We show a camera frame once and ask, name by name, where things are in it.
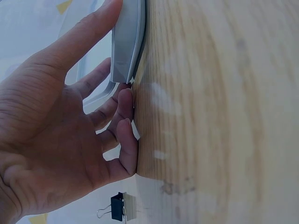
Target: door handle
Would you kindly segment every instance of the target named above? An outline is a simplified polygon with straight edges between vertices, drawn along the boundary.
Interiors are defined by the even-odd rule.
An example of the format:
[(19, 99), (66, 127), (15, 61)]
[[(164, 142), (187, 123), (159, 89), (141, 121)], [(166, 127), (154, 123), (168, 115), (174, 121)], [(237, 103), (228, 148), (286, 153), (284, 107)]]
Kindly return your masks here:
[(111, 82), (129, 83), (134, 75), (145, 31), (145, 0), (123, 0), (112, 30)]

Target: skin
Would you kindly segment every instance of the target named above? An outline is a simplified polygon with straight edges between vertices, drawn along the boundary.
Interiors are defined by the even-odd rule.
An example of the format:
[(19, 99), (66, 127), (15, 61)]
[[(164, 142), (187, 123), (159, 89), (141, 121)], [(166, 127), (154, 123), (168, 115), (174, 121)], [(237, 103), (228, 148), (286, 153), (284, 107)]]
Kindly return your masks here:
[[(106, 0), (0, 84), (0, 223), (53, 211), (135, 173), (130, 86), (120, 84), (95, 112), (83, 112), (82, 100), (105, 80), (110, 59), (64, 84), (68, 70), (116, 24), (121, 6)], [(103, 153), (119, 142), (119, 159), (105, 161)]]

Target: light wood surface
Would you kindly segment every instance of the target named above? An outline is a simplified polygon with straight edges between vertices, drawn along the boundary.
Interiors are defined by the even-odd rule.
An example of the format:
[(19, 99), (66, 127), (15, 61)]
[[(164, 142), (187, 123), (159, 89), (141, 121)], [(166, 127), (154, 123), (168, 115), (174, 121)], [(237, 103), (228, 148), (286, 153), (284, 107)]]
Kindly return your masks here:
[(299, 223), (299, 1), (147, 0), (129, 224)]

